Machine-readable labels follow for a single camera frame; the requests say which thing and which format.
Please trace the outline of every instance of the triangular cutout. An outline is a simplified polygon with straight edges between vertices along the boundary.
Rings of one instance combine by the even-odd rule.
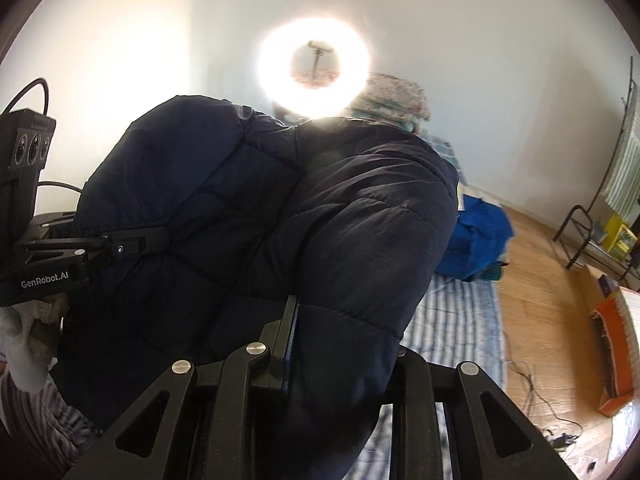
[[[151,455],[168,402],[168,391],[157,394],[136,420],[118,436],[115,441],[116,447],[142,458]]]
[[[495,452],[504,458],[531,449],[529,437],[518,427],[490,392],[480,394],[486,420],[489,423]]]

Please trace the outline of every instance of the wooden floor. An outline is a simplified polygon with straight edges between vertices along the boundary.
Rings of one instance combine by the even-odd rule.
[[[611,421],[598,412],[602,394],[602,362],[589,310],[575,272],[566,270],[551,242],[553,231],[520,213],[507,210],[515,238],[510,242],[511,263],[498,282],[504,331],[511,343],[511,358],[533,369],[536,389],[558,416],[579,422],[584,434],[566,462],[578,478],[601,479],[612,465],[606,457]],[[508,395],[522,407],[526,384],[510,370]],[[544,402],[536,399],[530,420],[541,430],[577,434],[573,424],[557,420]],[[597,460],[595,470],[586,468]]]

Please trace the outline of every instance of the jacket sleeve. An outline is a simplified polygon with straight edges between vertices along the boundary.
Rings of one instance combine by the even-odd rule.
[[[457,174],[414,147],[386,144],[314,171],[296,191],[306,209],[283,222],[281,247],[304,241],[282,256],[301,303],[274,453],[291,458],[282,478],[341,479],[378,419],[402,332],[456,220]]]

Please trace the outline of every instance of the dark puffer jacket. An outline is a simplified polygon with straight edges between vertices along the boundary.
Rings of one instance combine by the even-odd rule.
[[[202,96],[159,105],[86,183],[74,231],[165,226],[170,248],[104,270],[90,300],[72,298],[52,370],[62,396],[106,428],[176,359],[225,358],[295,294],[290,403],[270,469],[340,479],[453,230],[456,182],[392,126],[286,128]]]

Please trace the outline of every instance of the gloved hand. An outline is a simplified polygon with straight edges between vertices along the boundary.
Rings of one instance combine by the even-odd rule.
[[[67,309],[65,294],[0,308],[4,352],[11,377],[20,390],[36,394],[44,387],[57,351],[60,319]]]

